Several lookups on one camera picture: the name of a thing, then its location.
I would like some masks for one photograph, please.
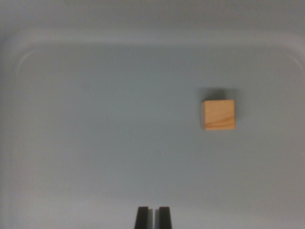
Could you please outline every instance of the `gray surface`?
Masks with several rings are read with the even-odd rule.
[[[2,228],[132,228],[138,206],[175,229],[304,228],[300,30],[169,27],[7,39]],[[235,130],[200,128],[206,98],[235,100]]]

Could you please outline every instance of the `wooden block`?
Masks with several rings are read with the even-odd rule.
[[[234,100],[202,102],[201,127],[206,130],[235,129]]]

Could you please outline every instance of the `wood grain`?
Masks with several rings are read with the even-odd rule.
[[[235,129],[234,100],[202,102],[201,127],[206,130]]]

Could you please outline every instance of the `white tray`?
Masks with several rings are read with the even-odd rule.
[[[8,37],[1,228],[127,229],[138,206],[175,229],[305,228],[305,37],[260,23]],[[206,98],[235,100],[235,130],[200,128]]]

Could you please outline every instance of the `wooden cube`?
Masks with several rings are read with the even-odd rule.
[[[206,130],[235,129],[234,100],[202,102],[201,127]]]

